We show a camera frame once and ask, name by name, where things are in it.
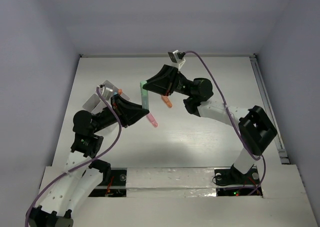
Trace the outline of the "pink highlighter marker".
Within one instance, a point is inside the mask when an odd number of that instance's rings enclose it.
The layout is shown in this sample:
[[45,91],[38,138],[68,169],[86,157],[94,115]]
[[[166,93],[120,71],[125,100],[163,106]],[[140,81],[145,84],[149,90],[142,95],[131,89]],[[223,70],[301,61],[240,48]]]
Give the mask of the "pink highlighter marker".
[[154,118],[154,116],[151,113],[148,113],[146,115],[148,121],[152,124],[153,127],[157,128],[158,127],[158,122],[156,121],[156,119]]

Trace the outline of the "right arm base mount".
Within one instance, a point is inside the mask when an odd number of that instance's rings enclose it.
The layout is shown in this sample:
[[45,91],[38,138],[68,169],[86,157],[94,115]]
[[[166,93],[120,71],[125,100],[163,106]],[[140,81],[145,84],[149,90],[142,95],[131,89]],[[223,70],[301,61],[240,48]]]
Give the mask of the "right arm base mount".
[[246,174],[233,166],[216,168],[212,182],[218,197],[263,196],[258,169],[253,165]]

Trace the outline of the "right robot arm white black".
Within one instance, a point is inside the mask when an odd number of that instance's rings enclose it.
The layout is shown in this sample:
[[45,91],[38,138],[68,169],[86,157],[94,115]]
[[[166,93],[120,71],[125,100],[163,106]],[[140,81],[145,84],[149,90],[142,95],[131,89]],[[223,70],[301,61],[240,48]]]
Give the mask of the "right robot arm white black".
[[242,183],[249,170],[277,136],[278,131],[265,110],[255,105],[252,108],[230,106],[225,100],[213,98],[213,84],[207,78],[187,79],[177,67],[164,65],[142,88],[146,91],[170,96],[174,92],[187,96],[183,103],[187,112],[201,118],[209,118],[235,129],[243,150],[231,166],[230,177]]

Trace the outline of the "mint green highlighter marker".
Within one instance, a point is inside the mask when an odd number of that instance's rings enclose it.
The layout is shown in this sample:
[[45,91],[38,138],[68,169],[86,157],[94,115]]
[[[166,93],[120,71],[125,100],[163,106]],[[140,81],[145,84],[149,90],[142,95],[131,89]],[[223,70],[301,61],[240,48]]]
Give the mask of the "mint green highlighter marker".
[[143,109],[149,110],[149,94],[144,89],[141,91],[141,106]]

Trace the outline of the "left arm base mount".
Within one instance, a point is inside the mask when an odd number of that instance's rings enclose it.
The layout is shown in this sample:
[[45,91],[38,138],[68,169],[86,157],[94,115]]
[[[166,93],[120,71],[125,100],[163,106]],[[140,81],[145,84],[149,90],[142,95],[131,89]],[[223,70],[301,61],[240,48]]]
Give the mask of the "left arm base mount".
[[89,197],[122,198],[127,196],[126,168],[112,168],[110,163],[100,159],[93,161],[89,168],[102,173],[102,182],[92,190]]

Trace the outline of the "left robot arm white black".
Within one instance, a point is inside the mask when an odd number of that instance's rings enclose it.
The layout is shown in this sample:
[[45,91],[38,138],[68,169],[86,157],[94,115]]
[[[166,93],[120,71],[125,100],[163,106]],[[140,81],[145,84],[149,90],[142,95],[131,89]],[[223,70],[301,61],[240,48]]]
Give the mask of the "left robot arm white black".
[[105,107],[98,113],[78,111],[73,117],[74,141],[62,173],[52,180],[40,194],[46,197],[37,204],[33,202],[26,213],[27,227],[71,227],[73,216],[86,198],[99,184],[110,181],[111,165],[100,157],[103,136],[97,132],[114,124],[120,132],[149,114],[139,104],[113,94],[109,101],[100,98]]

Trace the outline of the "orange highlighter marker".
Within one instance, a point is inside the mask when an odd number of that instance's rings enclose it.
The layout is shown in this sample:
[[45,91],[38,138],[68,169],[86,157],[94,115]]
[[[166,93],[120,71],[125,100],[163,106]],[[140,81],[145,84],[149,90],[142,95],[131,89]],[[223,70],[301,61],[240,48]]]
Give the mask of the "orange highlighter marker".
[[161,96],[162,101],[166,104],[168,108],[172,108],[173,104],[171,103],[170,99],[167,96]]

